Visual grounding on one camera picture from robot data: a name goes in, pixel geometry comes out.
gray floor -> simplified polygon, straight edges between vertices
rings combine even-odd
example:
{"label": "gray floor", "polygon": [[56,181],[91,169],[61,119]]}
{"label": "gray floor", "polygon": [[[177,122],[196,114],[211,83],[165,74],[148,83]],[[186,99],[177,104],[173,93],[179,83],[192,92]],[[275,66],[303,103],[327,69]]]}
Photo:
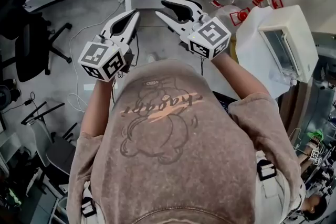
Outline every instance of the gray floor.
{"label": "gray floor", "polygon": [[[52,27],[58,29],[66,22],[73,25],[71,31],[65,30],[64,33],[56,40],[54,46],[64,52],[67,56],[69,53],[69,41],[80,29],[103,21],[109,14],[111,14],[118,7],[117,0],[66,0],[42,10],[44,17],[52,21]],[[120,6],[116,14],[124,11],[124,6]],[[139,37],[139,61],[138,65],[146,63],[148,54],[156,52],[160,58],[175,58],[187,62],[193,66],[197,72],[201,72],[200,58],[185,51],[178,46],[179,37],[171,33],[158,17],[156,17],[153,10],[141,11],[141,24],[138,31]],[[85,102],[88,102],[91,91],[84,90],[84,84],[94,83],[86,75],[84,70],[78,66],[78,57],[87,41],[91,41],[93,37],[100,33],[103,25],[94,26],[82,31],[72,42],[72,56],[78,72],[78,91],[79,95]],[[5,40],[0,37],[1,48],[3,51],[3,59],[7,59],[14,55],[14,42]],[[136,41],[134,40],[130,45],[133,53],[137,53]],[[76,127],[76,134],[79,133],[80,122],[83,113],[76,111],[68,103],[67,99],[74,105],[77,105],[76,97],[70,93],[76,93],[76,74],[72,64],[67,64],[63,59],[51,54],[51,75],[46,76],[43,73],[30,81],[20,83],[18,87],[22,91],[22,96],[16,103],[12,103],[8,108],[20,105],[30,97],[30,92],[35,93],[35,103],[37,105],[44,101],[48,102],[48,107],[64,102],[65,106],[58,110],[51,112],[45,117],[47,126],[50,131],[56,131],[62,134],[75,122],[79,123]],[[213,67],[209,61],[204,62],[204,77],[207,80],[210,88],[214,91],[224,93],[231,97],[237,98],[235,93],[228,87],[227,82],[223,79],[221,74]],[[11,65],[4,70],[4,78],[16,78],[15,65]],[[117,78],[118,88],[116,95],[122,86],[124,78]],[[20,121],[32,110],[34,106],[21,106],[10,110],[4,114],[4,119],[10,131],[16,131],[25,144],[32,143],[32,138],[27,133],[25,126],[20,124]]]}

black chair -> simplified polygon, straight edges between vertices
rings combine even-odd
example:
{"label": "black chair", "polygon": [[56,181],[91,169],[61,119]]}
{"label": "black chair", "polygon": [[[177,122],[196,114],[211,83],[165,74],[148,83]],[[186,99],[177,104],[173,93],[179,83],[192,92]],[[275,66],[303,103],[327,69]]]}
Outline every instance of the black chair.
{"label": "black chair", "polygon": [[67,28],[70,23],[64,24],[51,37],[48,30],[51,22],[42,18],[42,13],[29,13],[18,0],[0,0],[0,35],[7,39],[16,39],[15,57],[0,63],[0,69],[16,63],[19,81],[25,82],[40,74],[43,70],[50,74],[48,67],[49,51],[72,62],[59,50],[52,46],[56,38]]}
{"label": "black chair", "polygon": [[47,102],[43,102],[39,105],[21,121],[21,124],[27,126],[27,132],[30,132],[34,137],[38,155],[35,161],[43,171],[40,181],[42,182],[46,175],[49,182],[63,194],[59,185],[69,183],[71,165],[76,150],[76,147],[70,144],[70,140],[74,135],[72,131],[77,123],[72,125],[62,137],[56,136],[55,132],[49,133],[44,116],[63,106],[64,103],[34,116],[46,104]]}

black buckle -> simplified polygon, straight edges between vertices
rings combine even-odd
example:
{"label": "black buckle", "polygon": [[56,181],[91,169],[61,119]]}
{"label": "black buckle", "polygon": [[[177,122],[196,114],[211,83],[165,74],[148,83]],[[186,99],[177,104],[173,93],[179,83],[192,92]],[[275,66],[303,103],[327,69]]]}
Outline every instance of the black buckle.
{"label": "black buckle", "polygon": [[[263,176],[263,175],[262,175],[263,167],[266,166],[266,165],[270,165],[270,164],[273,165],[273,167],[270,167],[270,168],[272,168],[272,169],[274,170],[274,173],[269,174],[269,175],[267,175],[267,176]],[[275,177],[275,176],[277,175],[277,170],[276,170],[276,168],[275,168],[275,166],[274,166],[273,163],[271,163],[270,161],[268,161],[268,160],[266,160],[266,159],[261,159],[261,160],[257,163],[257,173],[258,173],[258,175],[259,175],[259,179],[260,179],[260,181],[264,181],[264,180],[267,180],[267,179],[269,179],[269,178]]]}
{"label": "black buckle", "polygon": [[[89,206],[86,206],[83,208],[83,205],[87,204],[87,203],[90,203],[89,206],[91,206],[92,208],[92,211],[88,212],[88,213],[84,213],[84,210],[87,209]],[[82,213],[82,215],[85,217],[85,218],[88,218],[88,217],[91,217],[93,215],[95,215],[97,213],[97,210],[96,210],[96,207],[94,206],[94,203],[93,203],[93,200],[92,198],[90,197],[85,197],[83,200],[82,200],[82,206],[80,208],[80,211]]]}

backpack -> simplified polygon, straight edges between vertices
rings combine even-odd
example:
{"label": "backpack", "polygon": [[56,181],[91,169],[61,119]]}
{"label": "backpack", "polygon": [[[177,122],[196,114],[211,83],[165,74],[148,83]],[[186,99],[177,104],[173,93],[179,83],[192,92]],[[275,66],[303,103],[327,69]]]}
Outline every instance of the backpack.
{"label": "backpack", "polygon": [[[280,224],[290,211],[301,207],[305,185],[301,184],[298,198],[290,206],[290,188],[283,173],[266,159],[263,151],[256,152],[256,160],[255,224]],[[92,199],[90,181],[84,184],[81,224],[106,224],[100,206]]]}

green object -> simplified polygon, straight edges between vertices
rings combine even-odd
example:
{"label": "green object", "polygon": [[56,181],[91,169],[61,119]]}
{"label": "green object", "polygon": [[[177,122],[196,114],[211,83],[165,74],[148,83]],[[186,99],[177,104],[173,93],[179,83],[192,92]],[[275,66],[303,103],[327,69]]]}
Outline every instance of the green object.
{"label": "green object", "polygon": [[323,132],[321,129],[316,130],[315,132],[308,132],[307,133],[309,138],[312,138],[313,136],[316,136],[321,142],[324,139]]}
{"label": "green object", "polygon": [[18,205],[21,205],[21,201],[17,198],[17,196],[14,194],[14,192],[9,189],[9,195],[14,199],[14,202]]}

